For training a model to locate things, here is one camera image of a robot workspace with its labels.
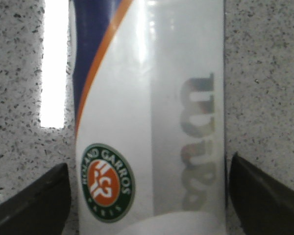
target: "orange stripe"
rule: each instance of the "orange stripe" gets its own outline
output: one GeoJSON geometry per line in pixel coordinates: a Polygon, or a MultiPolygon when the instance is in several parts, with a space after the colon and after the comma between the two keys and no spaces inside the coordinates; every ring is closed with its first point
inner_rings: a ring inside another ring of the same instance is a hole
{"type": "Polygon", "coordinates": [[[112,21],[110,22],[110,24],[107,28],[107,31],[102,39],[102,42],[98,48],[98,51],[95,55],[93,63],[90,67],[90,70],[88,72],[87,79],[86,79],[86,82],[85,82],[85,85],[83,88],[80,103],[78,106],[78,112],[77,112],[77,117],[76,117],[77,118],[77,120],[76,120],[76,136],[77,136],[78,129],[79,129],[80,118],[81,118],[82,112],[84,110],[85,101],[86,101],[88,92],[90,90],[90,87],[95,80],[95,75],[98,72],[98,68],[99,68],[100,64],[102,63],[104,55],[105,55],[106,51],[108,50],[108,47],[109,47],[115,33],[117,32],[117,30],[122,22],[122,19],[124,18],[132,1],[133,0],[122,0],[120,2],[120,5],[119,5],[112,21]]]}

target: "speckled surface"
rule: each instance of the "speckled surface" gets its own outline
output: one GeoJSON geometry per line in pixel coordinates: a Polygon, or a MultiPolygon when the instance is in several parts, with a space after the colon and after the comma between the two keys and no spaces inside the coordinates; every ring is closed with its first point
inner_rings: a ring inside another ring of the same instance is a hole
{"type": "MultiPolygon", "coordinates": [[[[64,234],[78,234],[72,82],[63,129],[39,123],[42,0],[0,0],[0,202],[60,162],[73,204],[64,234]]],[[[225,27],[228,163],[234,152],[294,189],[294,0],[228,0],[225,27]]],[[[231,204],[230,235],[243,235],[231,204]]]]}

